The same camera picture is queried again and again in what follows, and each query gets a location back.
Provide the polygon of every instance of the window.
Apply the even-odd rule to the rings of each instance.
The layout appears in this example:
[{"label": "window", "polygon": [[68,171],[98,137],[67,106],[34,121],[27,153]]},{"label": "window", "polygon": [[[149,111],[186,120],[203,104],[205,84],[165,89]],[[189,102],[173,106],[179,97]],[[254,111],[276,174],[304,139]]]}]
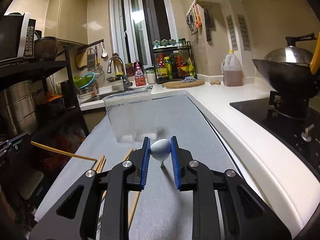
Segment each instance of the window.
[{"label": "window", "polygon": [[113,49],[126,64],[152,67],[153,41],[177,39],[170,0],[110,0],[110,9]]}]

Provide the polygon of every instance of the round wooden cutting board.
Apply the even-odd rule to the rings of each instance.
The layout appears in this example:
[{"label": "round wooden cutting board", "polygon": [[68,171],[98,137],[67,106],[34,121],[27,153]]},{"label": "round wooden cutting board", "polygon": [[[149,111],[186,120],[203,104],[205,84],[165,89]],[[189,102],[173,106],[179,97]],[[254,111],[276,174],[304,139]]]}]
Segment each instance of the round wooden cutting board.
[{"label": "round wooden cutting board", "polygon": [[182,81],[169,81],[166,83],[162,84],[163,88],[191,88],[191,87],[198,87],[204,85],[203,80],[196,80],[193,82],[185,82],[183,83]]}]

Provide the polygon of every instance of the gas stove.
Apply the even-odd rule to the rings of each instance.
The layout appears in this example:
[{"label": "gas stove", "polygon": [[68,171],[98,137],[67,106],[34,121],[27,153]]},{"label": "gas stove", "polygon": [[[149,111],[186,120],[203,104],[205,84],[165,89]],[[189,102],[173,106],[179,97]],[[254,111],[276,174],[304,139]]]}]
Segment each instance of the gas stove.
[{"label": "gas stove", "polygon": [[308,107],[307,100],[294,104],[278,97],[272,91],[270,98],[230,105],[284,143],[320,181],[320,113]]}]

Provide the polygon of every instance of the lid handle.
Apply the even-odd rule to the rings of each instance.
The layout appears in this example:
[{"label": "lid handle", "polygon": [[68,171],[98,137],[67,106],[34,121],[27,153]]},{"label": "lid handle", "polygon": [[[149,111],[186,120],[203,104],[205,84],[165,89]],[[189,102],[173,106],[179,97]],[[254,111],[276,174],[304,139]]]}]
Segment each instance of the lid handle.
[{"label": "lid handle", "polygon": [[309,35],[305,35],[305,36],[300,36],[300,37],[286,37],[285,38],[287,41],[288,46],[296,46],[296,42],[297,41],[312,41],[312,40],[316,40],[315,34],[311,33]]}]

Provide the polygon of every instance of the vent grille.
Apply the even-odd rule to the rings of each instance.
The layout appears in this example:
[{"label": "vent grille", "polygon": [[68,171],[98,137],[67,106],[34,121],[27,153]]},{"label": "vent grille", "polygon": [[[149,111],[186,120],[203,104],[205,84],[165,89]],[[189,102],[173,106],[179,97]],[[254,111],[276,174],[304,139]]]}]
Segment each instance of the vent grille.
[{"label": "vent grille", "polygon": [[229,28],[229,32],[230,32],[232,49],[233,50],[238,50],[236,31],[235,31],[235,27],[233,25],[233,21],[232,21],[232,16],[231,15],[227,17],[227,22],[228,22],[228,28]]},{"label": "vent grille", "polygon": [[251,51],[249,33],[248,33],[247,25],[245,23],[244,16],[243,15],[237,15],[237,16],[238,16],[239,25],[240,25],[243,49],[245,51]]}]

